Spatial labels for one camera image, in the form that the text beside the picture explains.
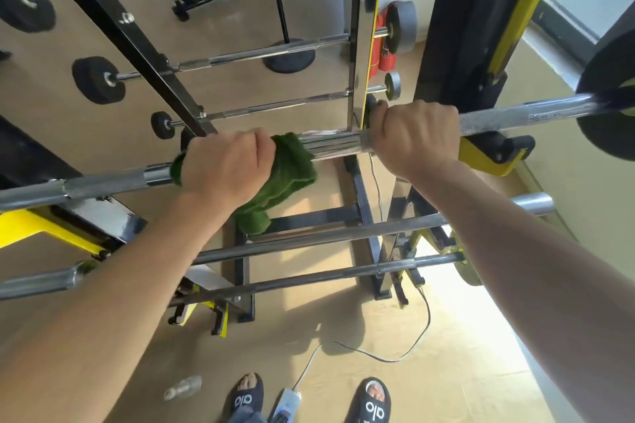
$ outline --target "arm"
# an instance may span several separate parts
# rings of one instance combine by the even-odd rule
[[[589,422],[635,415],[635,284],[457,160],[456,108],[418,100],[371,119],[386,168],[448,219],[496,304]]]
[[[0,372],[3,421],[101,422],[143,355],[192,260],[271,172],[256,133],[192,140],[171,207],[88,276]]]

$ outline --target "jeans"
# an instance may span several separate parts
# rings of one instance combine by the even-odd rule
[[[248,404],[244,404],[234,411],[227,423],[267,423],[267,420],[259,411],[253,411]]]

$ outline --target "white cable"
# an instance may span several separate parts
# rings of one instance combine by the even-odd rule
[[[335,343],[335,344],[338,344],[338,345],[340,345],[342,347],[345,347],[346,349],[352,349],[353,351],[356,351],[357,353],[361,353],[362,355],[370,356],[374,360],[377,360],[378,362],[382,362],[382,363],[398,363],[401,360],[403,360],[405,357],[407,357],[412,352],[412,350],[417,347],[417,345],[419,344],[421,339],[424,337],[425,332],[428,331],[428,328],[430,327],[430,323],[432,322],[432,314],[430,313],[430,304],[428,303],[428,300],[425,297],[425,293],[424,293],[424,291],[421,288],[417,288],[417,290],[419,291],[419,293],[421,294],[421,297],[425,301],[425,307],[427,308],[427,312],[428,312],[428,322],[425,324],[424,330],[421,331],[421,334],[417,337],[417,339],[415,339],[415,342],[412,344],[412,346],[410,346],[408,351],[406,351],[403,355],[401,355],[400,357],[398,357],[398,358],[393,360],[393,359],[390,359],[390,358],[382,358],[381,356],[373,355],[373,353],[369,353],[368,351],[366,351],[364,349],[353,348],[351,346],[345,345],[344,343],[340,343],[339,341],[326,341],[324,343],[320,343],[313,350],[313,354],[309,358],[309,362],[305,366],[304,371],[302,372],[302,374],[300,375],[300,377],[296,381],[295,385],[293,385],[293,391],[297,391],[298,390],[298,387],[300,386],[300,383],[302,383],[302,380],[306,376],[307,371],[309,371],[309,367],[311,366],[311,363],[313,363],[313,358],[315,357],[318,349],[320,349],[323,344]]]
[[[377,182],[377,174],[375,174],[375,165],[373,164],[373,154],[368,153],[370,159],[370,172],[373,173],[373,179],[375,179],[375,187],[377,188],[377,198],[379,199],[379,217],[380,222],[384,222],[384,202],[382,201],[382,192],[379,190],[379,183]]]

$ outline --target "forearm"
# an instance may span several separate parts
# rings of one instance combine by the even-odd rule
[[[461,163],[434,180],[413,178],[413,185],[448,218],[496,304],[583,416],[632,420],[631,280]]]
[[[12,422],[100,422],[114,406],[180,278],[229,214],[181,195],[162,218],[86,278],[9,355],[0,406]]]

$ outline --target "green towel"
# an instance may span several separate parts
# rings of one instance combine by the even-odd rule
[[[266,210],[280,204],[290,195],[316,181],[313,155],[304,147],[293,132],[274,135],[275,159],[271,175],[265,185],[251,201],[243,204],[233,213],[236,224],[243,233],[259,235],[271,224]],[[170,177],[181,185],[181,167],[186,154],[181,153],[170,166]]]

